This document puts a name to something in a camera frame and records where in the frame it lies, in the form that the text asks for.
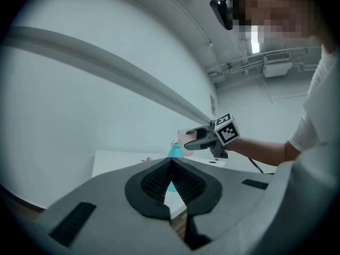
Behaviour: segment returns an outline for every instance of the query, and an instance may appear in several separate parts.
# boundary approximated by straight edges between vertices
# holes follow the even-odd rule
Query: fiducial marker cube
[[[216,120],[214,131],[223,146],[240,136],[239,127],[231,113],[227,113]]]

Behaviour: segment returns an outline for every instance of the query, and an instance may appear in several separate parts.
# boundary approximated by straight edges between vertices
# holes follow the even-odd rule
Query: man
[[[230,0],[233,16],[240,23],[264,26],[279,37],[315,37],[322,44],[320,63],[308,91],[310,96],[322,83],[337,59],[336,41],[321,16],[314,0]],[[285,143],[263,142],[240,137],[228,144],[226,150],[240,153],[259,162],[277,166],[294,160],[301,152],[319,143],[316,131],[303,111],[296,131]]]

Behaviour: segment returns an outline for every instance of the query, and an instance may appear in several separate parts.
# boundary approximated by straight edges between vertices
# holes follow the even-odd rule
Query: black cable
[[[258,170],[260,170],[261,173],[264,173],[264,172],[261,170],[261,168],[255,163],[255,161],[253,161],[251,158],[248,158],[248,159],[251,161],[252,164],[254,164],[254,166],[255,166]]]

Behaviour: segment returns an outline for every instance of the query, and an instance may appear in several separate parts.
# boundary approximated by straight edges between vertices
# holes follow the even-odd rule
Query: pink cup
[[[178,130],[178,143],[180,144],[183,155],[185,156],[191,156],[193,154],[193,150],[187,150],[184,148],[184,145],[188,142],[194,141],[197,139],[197,131],[191,130],[191,129],[185,129],[185,130]]]

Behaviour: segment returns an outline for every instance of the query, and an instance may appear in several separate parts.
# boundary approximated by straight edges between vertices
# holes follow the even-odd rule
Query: blue bottle
[[[172,146],[172,149],[170,150],[168,157],[174,157],[174,158],[184,158],[183,151],[181,146],[175,142],[174,145]],[[169,192],[177,192],[174,184],[172,181],[169,184],[169,187],[167,189]]]

